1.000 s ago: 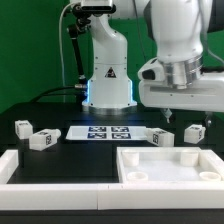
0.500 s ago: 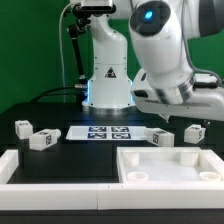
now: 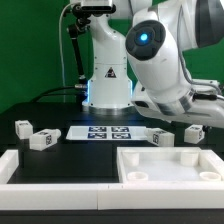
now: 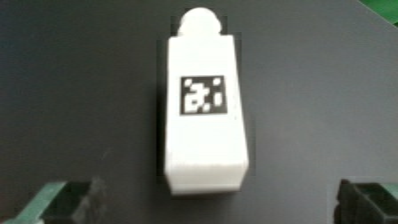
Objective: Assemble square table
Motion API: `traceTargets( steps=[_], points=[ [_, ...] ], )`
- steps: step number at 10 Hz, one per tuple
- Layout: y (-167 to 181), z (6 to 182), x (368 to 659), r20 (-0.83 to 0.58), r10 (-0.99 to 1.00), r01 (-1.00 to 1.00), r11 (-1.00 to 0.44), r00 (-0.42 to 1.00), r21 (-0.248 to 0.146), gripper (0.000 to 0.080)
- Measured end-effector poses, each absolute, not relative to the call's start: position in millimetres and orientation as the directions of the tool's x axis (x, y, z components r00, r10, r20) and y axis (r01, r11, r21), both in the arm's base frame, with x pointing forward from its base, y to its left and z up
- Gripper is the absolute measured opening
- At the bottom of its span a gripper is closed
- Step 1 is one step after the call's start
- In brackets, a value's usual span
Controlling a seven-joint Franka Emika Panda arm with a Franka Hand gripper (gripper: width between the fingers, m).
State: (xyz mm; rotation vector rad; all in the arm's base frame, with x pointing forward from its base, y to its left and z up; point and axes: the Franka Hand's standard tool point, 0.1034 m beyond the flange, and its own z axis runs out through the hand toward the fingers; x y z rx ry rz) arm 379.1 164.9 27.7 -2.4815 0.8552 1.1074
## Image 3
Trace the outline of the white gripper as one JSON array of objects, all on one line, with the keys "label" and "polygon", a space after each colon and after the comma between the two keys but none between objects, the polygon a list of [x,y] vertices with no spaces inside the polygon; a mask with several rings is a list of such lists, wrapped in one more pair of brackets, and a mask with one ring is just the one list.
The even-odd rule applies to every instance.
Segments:
[{"label": "white gripper", "polygon": [[177,121],[189,124],[200,124],[217,128],[224,128],[224,102],[195,100],[193,106],[179,115],[164,115],[148,97],[143,86],[137,83],[132,95],[132,103],[136,110],[144,117],[160,119],[167,122]]}]

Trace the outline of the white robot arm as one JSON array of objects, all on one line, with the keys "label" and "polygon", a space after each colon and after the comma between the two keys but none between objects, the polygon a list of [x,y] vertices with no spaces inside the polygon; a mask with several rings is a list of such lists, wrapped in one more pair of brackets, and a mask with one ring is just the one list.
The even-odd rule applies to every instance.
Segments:
[{"label": "white robot arm", "polygon": [[224,0],[141,1],[126,36],[93,15],[94,73],[86,105],[95,111],[131,103],[150,118],[224,128],[216,82],[194,80],[182,52],[224,39]]}]

